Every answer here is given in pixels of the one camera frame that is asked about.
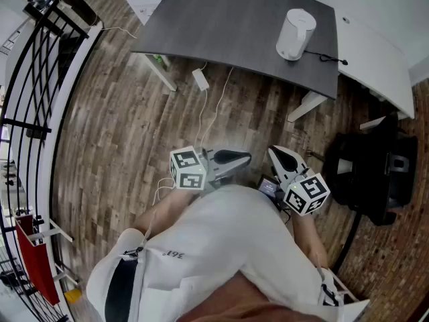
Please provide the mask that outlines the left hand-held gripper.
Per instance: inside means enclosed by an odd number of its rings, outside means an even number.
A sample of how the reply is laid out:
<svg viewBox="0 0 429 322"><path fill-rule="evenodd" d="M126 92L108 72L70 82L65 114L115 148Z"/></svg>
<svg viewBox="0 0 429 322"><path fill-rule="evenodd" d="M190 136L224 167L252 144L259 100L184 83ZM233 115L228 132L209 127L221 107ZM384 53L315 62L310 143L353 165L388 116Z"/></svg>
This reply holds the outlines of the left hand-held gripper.
<svg viewBox="0 0 429 322"><path fill-rule="evenodd" d="M209 160L210 152L193 146L170 152L170 174L177 189L203 191L219 188L220 179L233 176L251 161L249 152L222 149L214 153L214 164Z"/></svg>

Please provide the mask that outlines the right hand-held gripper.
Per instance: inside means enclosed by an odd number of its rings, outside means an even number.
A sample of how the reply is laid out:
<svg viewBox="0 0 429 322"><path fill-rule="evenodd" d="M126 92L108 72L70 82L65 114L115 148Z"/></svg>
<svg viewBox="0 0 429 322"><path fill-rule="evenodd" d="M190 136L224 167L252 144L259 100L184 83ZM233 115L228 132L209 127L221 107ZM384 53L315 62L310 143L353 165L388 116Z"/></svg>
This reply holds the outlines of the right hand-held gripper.
<svg viewBox="0 0 429 322"><path fill-rule="evenodd" d="M284 192L282 201L300 216L321 208L330 194L321 174L307 168L301 155L288 148L270 146L268 154L272 162L272 174L278 177Z"/></svg>

